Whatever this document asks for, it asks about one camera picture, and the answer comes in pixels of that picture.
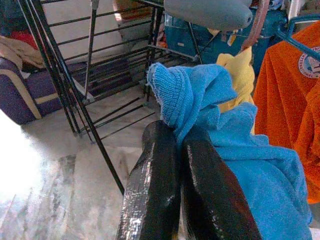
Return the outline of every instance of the orange shirt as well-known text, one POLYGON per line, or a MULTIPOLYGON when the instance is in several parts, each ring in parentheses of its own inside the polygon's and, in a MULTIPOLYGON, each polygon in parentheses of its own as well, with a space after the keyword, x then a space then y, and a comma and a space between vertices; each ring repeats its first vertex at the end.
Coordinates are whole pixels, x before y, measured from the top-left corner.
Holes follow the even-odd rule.
MULTIPOLYGON (((293 37, 320 53, 320 21, 293 37)), ((290 45, 270 47, 254 92, 258 107, 255 133, 270 144, 299 154, 308 187, 308 202, 320 202, 320 66, 290 45)))

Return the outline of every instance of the blue cloth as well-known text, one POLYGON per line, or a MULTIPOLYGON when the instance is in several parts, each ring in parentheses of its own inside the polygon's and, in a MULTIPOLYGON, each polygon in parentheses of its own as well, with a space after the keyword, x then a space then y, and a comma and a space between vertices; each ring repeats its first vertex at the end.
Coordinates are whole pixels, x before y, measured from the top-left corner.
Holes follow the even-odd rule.
POLYGON ((312 239, 307 185, 297 153, 269 145, 265 135, 251 135, 256 106, 243 103, 220 113, 218 104, 237 96, 223 67, 166 68, 156 63, 147 80, 161 105, 161 118, 175 129, 179 148, 194 125, 207 130, 236 175, 264 240, 312 239))

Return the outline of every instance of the beige cloth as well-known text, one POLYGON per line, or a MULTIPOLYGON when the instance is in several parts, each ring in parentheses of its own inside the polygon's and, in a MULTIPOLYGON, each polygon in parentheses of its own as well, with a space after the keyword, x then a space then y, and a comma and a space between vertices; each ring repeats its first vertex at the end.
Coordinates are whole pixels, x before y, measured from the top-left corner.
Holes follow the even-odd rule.
POLYGON ((35 50, 29 44, 0 36, 0 57, 13 62, 19 70, 22 69, 22 63, 31 64, 37 68, 45 68, 41 53, 35 50))

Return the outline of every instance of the tiled floor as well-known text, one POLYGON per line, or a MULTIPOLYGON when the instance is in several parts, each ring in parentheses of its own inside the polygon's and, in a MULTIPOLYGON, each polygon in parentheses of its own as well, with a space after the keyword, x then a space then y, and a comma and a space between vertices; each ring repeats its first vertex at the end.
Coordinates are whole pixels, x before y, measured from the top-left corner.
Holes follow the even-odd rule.
MULTIPOLYGON (((139 94, 139 88, 119 93, 89 112, 98 118, 139 94)), ((141 108, 101 128, 100 135, 152 112, 141 108)), ((124 183, 141 154, 143 129, 156 119, 154 114, 103 140, 124 183)), ((22 128, 0 111, 0 133, 0 240, 115 238, 122 196, 97 145, 86 135, 74 137, 63 111, 22 128)), ((312 208, 319 222, 319 205, 312 208)))

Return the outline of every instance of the blue container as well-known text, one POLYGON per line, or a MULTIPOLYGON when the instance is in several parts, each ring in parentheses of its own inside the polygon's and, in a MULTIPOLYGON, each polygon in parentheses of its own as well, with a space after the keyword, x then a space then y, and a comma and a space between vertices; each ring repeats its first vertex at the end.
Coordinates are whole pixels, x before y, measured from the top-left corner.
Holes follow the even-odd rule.
MULTIPOLYGON (((256 9, 251 9, 252 14, 256 15, 256 9)), ((273 41, 275 32, 274 25, 279 22, 286 22, 287 15, 284 11, 271 10, 268 11, 263 24, 263 28, 258 42, 252 47, 253 68, 256 74, 259 73, 264 55, 273 41)), ((199 50, 204 64, 212 64, 217 61, 218 55, 221 53, 231 54, 235 56, 241 50, 241 46, 250 34, 253 23, 247 28, 240 29, 235 35, 236 38, 231 46, 227 41, 232 32, 220 32, 212 41, 212 43, 204 49, 204 46, 212 38, 209 31, 202 26, 193 24, 194 35, 199 45, 199 50)), ((193 46, 192 38, 189 33, 188 25, 185 21, 166 15, 165 16, 165 35, 169 49, 181 52, 183 54, 195 56, 196 51, 193 46)))

